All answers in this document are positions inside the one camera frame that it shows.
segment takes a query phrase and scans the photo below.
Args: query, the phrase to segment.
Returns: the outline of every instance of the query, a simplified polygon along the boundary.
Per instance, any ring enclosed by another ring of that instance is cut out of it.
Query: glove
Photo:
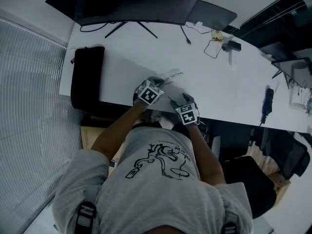
[[[148,77],[139,85],[133,94],[133,105],[140,101],[146,106],[154,104],[164,94],[161,90],[165,81],[158,77]]]
[[[170,104],[174,109],[175,113],[178,115],[179,120],[183,125],[195,123],[200,124],[199,110],[192,96],[182,93],[184,99],[186,100],[185,105],[178,105],[176,101],[170,99]]]

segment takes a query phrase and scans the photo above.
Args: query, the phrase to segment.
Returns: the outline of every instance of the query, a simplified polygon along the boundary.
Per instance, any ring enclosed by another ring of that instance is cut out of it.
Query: black graphic print
[[[127,174],[126,178],[133,178],[140,171],[144,163],[154,163],[155,161],[160,162],[161,175],[165,177],[182,180],[181,177],[190,176],[187,171],[182,169],[186,160],[189,160],[189,158],[186,154],[181,153],[181,148],[175,147],[175,149],[173,149],[163,144],[149,144],[149,146],[148,156],[138,159],[134,164],[135,168]],[[172,163],[177,166],[168,168]]]

